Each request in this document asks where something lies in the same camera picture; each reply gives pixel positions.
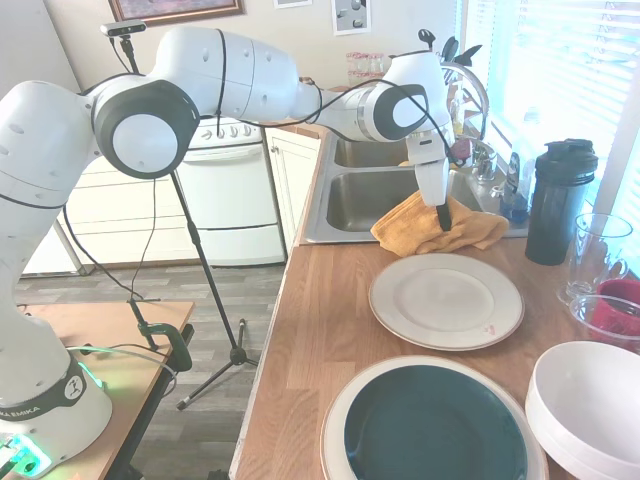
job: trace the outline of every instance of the gray floor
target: gray floor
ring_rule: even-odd
[[[214,278],[234,330],[247,319],[245,345],[258,360],[280,288],[284,267],[216,269]],[[130,284],[132,270],[114,270]],[[200,266],[148,268],[140,271],[136,290],[163,300],[191,300],[195,335],[189,350],[193,368],[178,376],[178,387],[165,398],[140,444],[133,465],[146,480],[205,480],[210,471],[228,470],[255,377],[255,368],[233,368],[187,410],[175,404],[228,361],[229,343]],[[125,301],[128,295],[105,275],[23,279],[16,302],[26,304]]]

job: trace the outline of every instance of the drinking glass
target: drinking glass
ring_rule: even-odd
[[[627,221],[614,215],[579,215],[569,257],[569,281],[558,298],[568,305],[576,297],[597,293],[605,280],[624,277],[629,265],[622,258],[622,249],[632,232]]]

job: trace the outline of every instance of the faucet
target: faucet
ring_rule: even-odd
[[[468,68],[453,62],[443,62],[441,67],[445,70],[451,70],[465,77],[480,97],[480,112],[482,113],[482,126],[480,127],[480,135],[478,138],[463,135],[459,138],[468,139],[473,144],[473,175],[479,183],[493,180],[496,169],[496,152],[491,146],[484,142],[487,134],[487,125],[489,120],[489,95],[482,85],[480,79]]]

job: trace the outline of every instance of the stainless steel sink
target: stainless steel sink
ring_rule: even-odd
[[[327,221],[345,232],[368,232],[389,210],[416,191],[418,184],[412,168],[342,173],[331,181]],[[471,210],[482,210],[464,174],[450,172],[449,191]]]
[[[397,167],[409,159],[407,144],[401,142],[345,142],[336,145],[335,163],[347,168]]]
[[[329,135],[327,157],[318,170],[304,239],[310,243],[375,242],[371,227],[389,210],[418,191],[404,142],[348,143]],[[471,169],[449,172],[449,193],[474,211],[498,213],[500,200],[490,195],[500,184],[480,185]],[[526,225],[511,225],[506,236],[527,235]]]

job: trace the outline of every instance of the kitchen counter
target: kitchen counter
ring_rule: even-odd
[[[294,247],[274,311],[231,468],[235,480],[322,480],[324,416],[361,370],[400,355],[433,355],[491,378],[521,405],[534,364],[550,347],[581,339],[556,298],[566,269],[524,256],[525,239],[503,239],[482,252],[456,253],[503,271],[525,302],[516,332],[476,351],[449,353],[412,345],[386,330],[369,307],[373,279],[398,257],[376,244]],[[551,480],[574,477],[549,459]]]

